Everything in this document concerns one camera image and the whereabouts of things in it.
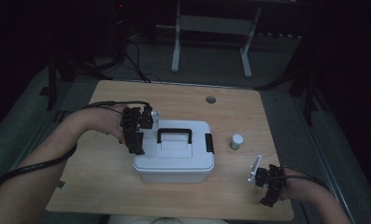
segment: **white bottle cap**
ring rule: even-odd
[[[232,141],[237,144],[237,145],[240,145],[243,143],[243,136],[241,136],[240,134],[235,134],[233,137],[232,137]]]

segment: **hand-mounted device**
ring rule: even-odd
[[[258,155],[257,160],[251,166],[249,182],[252,182],[252,180],[255,179],[256,187],[262,188],[264,185],[267,186],[267,192],[265,196],[259,201],[263,205],[273,207],[273,205],[278,201],[278,197],[280,196],[282,189],[286,187],[285,180],[288,178],[306,179],[309,181],[313,181],[323,186],[324,188],[328,189],[328,187],[318,178],[306,175],[305,173],[298,171],[292,167],[288,166],[277,167],[276,165],[269,164],[269,170],[265,168],[260,168],[259,164],[261,162],[261,159],[262,155]],[[303,175],[285,175],[283,168],[292,169]]]
[[[126,146],[129,149],[129,153],[143,155],[145,154],[145,151],[142,148],[143,133],[139,130],[151,129],[153,127],[153,111],[149,103],[143,101],[104,101],[86,105],[83,108],[109,108],[107,106],[133,104],[144,105],[144,110],[141,112],[141,107],[124,108],[123,112],[121,113],[121,128],[124,135],[124,141],[126,142]]]

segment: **table top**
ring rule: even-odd
[[[215,104],[206,101],[208,96]],[[92,102],[145,101],[160,119],[206,121],[213,137],[215,165],[203,183],[144,183],[133,167],[133,154],[111,136],[86,132],[69,159],[49,211],[157,217],[204,217],[291,220],[291,202],[261,205],[267,188],[248,181],[250,166],[279,165],[278,155],[257,91],[172,84],[100,81]],[[239,150],[229,148],[235,133],[243,135]]]

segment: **white plastic box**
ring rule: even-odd
[[[137,155],[134,168],[144,182],[203,182],[214,168],[211,130],[204,121],[160,120],[159,131],[144,133],[144,155]]]

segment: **wire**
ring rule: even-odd
[[[72,155],[74,155],[74,153],[75,153],[76,150],[77,150],[77,144],[75,144],[71,148],[71,150],[69,150],[68,152],[66,152],[62,157],[59,157],[57,159],[54,159],[54,160],[51,160],[51,161],[43,161],[43,162],[40,162],[40,163],[37,163],[37,164],[24,166],[22,168],[18,168],[18,169],[9,171],[9,172],[7,172],[7,173],[5,173],[5,174],[3,174],[3,175],[0,176],[0,187],[7,180],[9,180],[10,178],[15,177],[17,175],[25,175],[25,174],[31,173],[33,171],[45,169],[45,168],[51,167],[53,165],[59,164],[62,161],[65,161],[68,158],[70,158]]]
[[[323,188],[329,190],[328,187],[322,181],[320,181],[318,178],[310,177],[310,176],[304,176],[304,175],[282,175],[282,176],[274,176],[274,177],[268,177],[266,180],[289,179],[289,178],[309,180],[309,181],[312,181],[312,182],[314,182],[314,183],[322,186]]]
[[[147,107],[150,107],[150,104],[145,101],[101,101],[85,105],[84,107],[82,107],[82,109],[108,105],[145,105]]]
[[[151,108],[150,104],[147,103],[147,102],[144,102],[144,101],[124,101],[124,102],[117,102],[117,101],[102,101],[102,102],[95,102],[95,103],[92,103],[92,104],[89,104],[89,105],[85,105],[84,107],[82,107],[81,109],[86,109],[86,108],[92,108],[92,107],[100,107],[100,108],[104,108],[104,109],[109,109],[109,110],[112,110],[112,111],[115,111],[119,114],[122,114],[122,112],[120,111],[117,111],[113,108],[110,108],[108,106],[110,105],[133,105],[133,104],[138,104],[138,105],[145,105],[146,107],[149,107]],[[59,157],[57,159],[54,159],[54,160],[51,160],[51,161],[43,161],[43,162],[40,162],[40,163],[37,163],[37,164],[33,164],[33,165],[28,165],[28,166],[24,166],[24,167],[21,167],[21,168],[18,168],[18,169],[15,169],[15,170],[12,170],[12,171],[9,171],[3,175],[0,176],[0,187],[2,186],[2,184],[4,184],[7,180],[9,180],[10,178],[14,177],[14,176],[18,176],[18,175],[24,175],[24,174],[28,174],[28,173],[31,173],[33,171],[37,171],[37,170],[41,170],[41,169],[45,169],[45,168],[48,168],[48,167],[51,167],[53,165],[56,165],[56,164],[59,164],[61,163],[62,161],[65,161],[67,160],[68,158],[70,158],[72,155],[74,155],[75,151],[77,150],[77,146],[78,144],[75,144],[68,152],[66,152],[62,157]]]
[[[309,177],[309,178],[312,178],[312,179],[313,179],[313,182],[315,182],[315,183],[321,185],[322,187],[324,187],[325,189],[328,189],[328,190],[330,191],[330,189],[328,188],[328,186],[327,186],[324,182],[322,182],[321,180],[319,180],[319,179],[316,178],[316,177],[313,177],[313,176],[311,176],[311,175],[308,175],[308,174],[306,174],[305,172],[302,172],[302,171],[300,171],[300,170],[298,170],[298,169],[295,169],[295,168],[292,168],[292,167],[290,167],[290,166],[281,165],[281,168],[291,169],[291,170],[294,170],[294,171],[296,171],[296,172],[301,173],[302,175],[305,175],[305,176],[307,176],[307,177]]]
[[[129,43],[136,47],[136,51],[137,51],[136,63],[132,60],[132,58],[126,52],[125,55],[126,55],[127,59],[129,59],[130,63],[133,65],[133,67],[135,68],[135,70],[137,71],[137,73],[141,77],[141,79],[143,79],[144,82],[150,83],[150,80],[145,76],[145,74],[139,68],[139,47],[138,47],[138,45],[131,40],[129,40]]]
[[[121,67],[123,67],[123,68],[127,68],[127,69],[130,69],[130,70],[135,70],[134,68],[127,67],[127,66],[124,66],[124,65],[122,65]],[[161,79],[160,79],[158,76],[154,75],[154,74],[147,73],[147,74],[145,74],[145,76],[156,77],[156,79],[158,80],[158,82],[159,82],[160,84],[163,84],[163,82],[161,81]]]

